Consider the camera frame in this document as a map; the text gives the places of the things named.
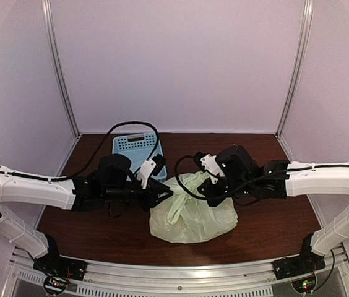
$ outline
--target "plastic bag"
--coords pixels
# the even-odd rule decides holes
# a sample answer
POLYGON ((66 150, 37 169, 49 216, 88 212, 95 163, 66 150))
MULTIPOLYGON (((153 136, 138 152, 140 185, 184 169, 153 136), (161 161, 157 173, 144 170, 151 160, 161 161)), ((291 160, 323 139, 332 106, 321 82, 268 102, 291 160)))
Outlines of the plastic bag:
MULTIPOLYGON (((182 174, 180 180, 193 193, 209 177, 207 173, 182 174)), ((176 178, 164 182, 173 195, 150 210, 150 232, 170 243, 201 243, 232 230, 238 223, 231 198, 210 207, 187 194, 176 178)))

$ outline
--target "light blue plastic basket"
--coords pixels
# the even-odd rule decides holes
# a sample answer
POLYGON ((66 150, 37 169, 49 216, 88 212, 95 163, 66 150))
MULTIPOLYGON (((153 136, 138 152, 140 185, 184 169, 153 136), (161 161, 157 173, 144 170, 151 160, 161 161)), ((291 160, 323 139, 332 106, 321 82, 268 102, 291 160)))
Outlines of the light blue plastic basket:
MULTIPOLYGON (((138 167, 142 166, 146 158, 150 155, 156 141, 155 133, 141 133, 126 136, 117 136, 113 139, 113 153, 127 156, 132 161, 131 171, 135 172, 138 167)), ((163 155, 161 142, 153 153, 152 157, 160 154, 163 155)), ((157 176, 152 178, 157 181, 166 181, 168 172, 164 166, 157 176)))

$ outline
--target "wooden table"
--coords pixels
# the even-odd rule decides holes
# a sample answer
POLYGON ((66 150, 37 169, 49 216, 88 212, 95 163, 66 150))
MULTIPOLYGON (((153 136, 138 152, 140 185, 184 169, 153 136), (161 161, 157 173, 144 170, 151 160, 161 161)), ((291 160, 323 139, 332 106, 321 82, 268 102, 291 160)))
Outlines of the wooden table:
MULTIPOLYGON (((64 174, 80 169, 94 151, 102 135, 84 135, 70 157, 64 174)), ((273 135, 266 134, 160 134, 168 176, 183 155, 203 151, 212 155, 232 146, 244 146, 263 165, 269 160, 286 159, 273 135)), ((100 157, 111 153, 111 138, 102 147, 88 171, 97 168, 100 157)), ((192 161, 184 161, 181 172, 195 172, 192 161)), ((61 254, 89 260, 139 265, 207 265, 246 262, 299 253, 303 238, 319 229, 306 196, 287 200, 265 200, 248 207, 236 206, 238 226, 207 243, 171 244, 153 237, 149 213, 137 204, 113 212, 107 208, 75 213, 47 207, 38 229, 54 236, 61 254)))

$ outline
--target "white backdrop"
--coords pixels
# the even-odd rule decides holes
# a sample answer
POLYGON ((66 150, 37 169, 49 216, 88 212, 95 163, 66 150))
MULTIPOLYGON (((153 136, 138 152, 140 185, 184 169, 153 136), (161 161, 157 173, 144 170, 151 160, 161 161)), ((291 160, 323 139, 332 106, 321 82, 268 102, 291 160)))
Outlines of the white backdrop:
POLYGON ((79 129, 106 132, 138 119, 168 132, 275 132, 303 7, 302 0, 52 1, 79 129))
MULTIPOLYGON (((284 139, 299 161, 349 161, 349 0, 314 2, 311 36, 284 139)), ((329 222, 348 196, 316 196, 329 222)), ((349 240, 345 241, 349 255, 349 240)))
MULTIPOLYGON (((59 96, 40 0, 0 0, 0 163, 56 174, 74 142, 59 96)), ((33 225, 41 206, 12 204, 33 225)), ((14 246, 0 236, 0 288, 14 246)))

